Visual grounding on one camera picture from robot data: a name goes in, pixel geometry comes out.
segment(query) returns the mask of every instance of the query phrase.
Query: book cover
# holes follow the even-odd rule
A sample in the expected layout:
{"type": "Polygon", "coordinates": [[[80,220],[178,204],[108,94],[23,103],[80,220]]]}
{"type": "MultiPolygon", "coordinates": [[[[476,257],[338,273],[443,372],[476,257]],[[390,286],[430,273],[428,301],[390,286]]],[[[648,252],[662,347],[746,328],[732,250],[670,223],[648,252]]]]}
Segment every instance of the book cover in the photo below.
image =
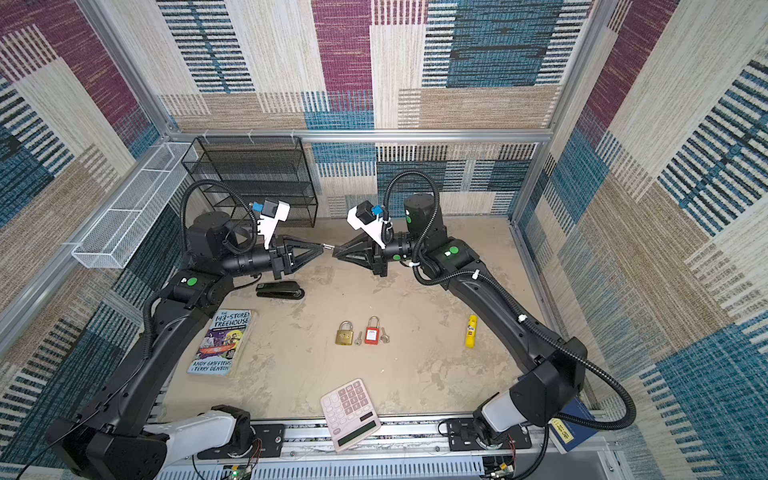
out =
{"type": "Polygon", "coordinates": [[[217,311],[187,373],[199,375],[229,373],[234,367],[238,347],[249,323],[250,310],[217,311]]]}
{"type": "MultiPolygon", "coordinates": [[[[594,420],[594,415],[578,397],[571,400],[562,412],[582,419],[594,420]]],[[[570,452],[598,432],[560,419],[552,419],[548,428],[550,439],[560,453],[570,452]]]]}

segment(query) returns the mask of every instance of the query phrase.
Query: yellow glue stick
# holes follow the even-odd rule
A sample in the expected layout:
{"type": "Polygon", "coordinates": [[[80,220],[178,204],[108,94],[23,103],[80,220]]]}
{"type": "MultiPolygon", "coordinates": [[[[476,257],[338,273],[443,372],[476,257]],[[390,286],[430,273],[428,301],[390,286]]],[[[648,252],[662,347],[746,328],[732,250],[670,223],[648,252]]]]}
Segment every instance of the yellow glue stick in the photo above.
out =
{"type": "Polygon", "coordinates": [[[469,316],[469,323],[467,323],[467,348],[475,348],[475,333],[478,327],[478,317],[476,315],[469,316]]]}

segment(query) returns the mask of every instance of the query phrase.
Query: table surface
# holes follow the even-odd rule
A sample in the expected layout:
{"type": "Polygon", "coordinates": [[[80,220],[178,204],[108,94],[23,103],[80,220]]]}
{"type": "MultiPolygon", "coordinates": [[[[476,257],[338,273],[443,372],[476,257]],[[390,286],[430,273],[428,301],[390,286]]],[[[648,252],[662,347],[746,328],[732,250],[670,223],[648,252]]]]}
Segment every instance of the table surface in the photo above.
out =
{"type": "MultiPolygon", "coordinates": [[[[446,217],[445,225],[481,256],[523,307],[541,318],[506,219],[446,217]]],[[[395,229],[404,230],[405,224],[396,220],[395,229]]],[[[356,235],[345,220],[322,219],[313,229],[278,233],[331,244],[356,235]]],[[[250,280],[236,279],[235,284],[250,280]]],[[[265,274],[263,280],[273,279],[265,274]]],[[[418,284],[411,270],[398,263],[379,278],[326,251],[284,280],[297,281],[305,297],[258,298],[249,287],[224,300],[222,308],[253,311],[235,370],[224,377],[187,373],[207,327],[201,330],[179,361],[159,420],[188,418],[219,404],[245,409],[254,419],[322,416],[320,397],[358,377],[380,415],[467,412],[508,389],[520,375],[482,320],[475,348],[466,348],[469,307],[439,286],[418,284]],[[353,323],[356,338],[374,315],[391,337],[389,344],[335,344],[342,321],[353,323]]]]}

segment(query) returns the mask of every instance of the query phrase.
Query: calculator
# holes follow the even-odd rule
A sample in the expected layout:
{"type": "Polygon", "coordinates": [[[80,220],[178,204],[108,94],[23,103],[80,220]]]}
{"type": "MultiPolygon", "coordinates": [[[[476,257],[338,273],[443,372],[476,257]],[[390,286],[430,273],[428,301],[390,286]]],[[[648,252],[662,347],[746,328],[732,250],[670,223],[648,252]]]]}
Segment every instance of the calculator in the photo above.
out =
{"type": "Polygon", "coordinates": [[[320,399],[337,452],[348,449],[382,427],[361,379],[354,379],[320,399]]]}

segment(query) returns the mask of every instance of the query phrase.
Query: white wire basket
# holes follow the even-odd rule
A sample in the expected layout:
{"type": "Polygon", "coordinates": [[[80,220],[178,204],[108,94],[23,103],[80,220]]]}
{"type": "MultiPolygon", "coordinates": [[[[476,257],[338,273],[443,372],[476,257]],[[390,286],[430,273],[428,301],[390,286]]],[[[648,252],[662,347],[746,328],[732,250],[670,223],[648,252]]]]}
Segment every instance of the white wire basket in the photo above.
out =
{"type": "Polygon", "coordinates": [[[197,152],[187,143],[161,145],[72,256],[86,268],[125,268],[187,175],[182,158],[195,161],[197,152]]]}

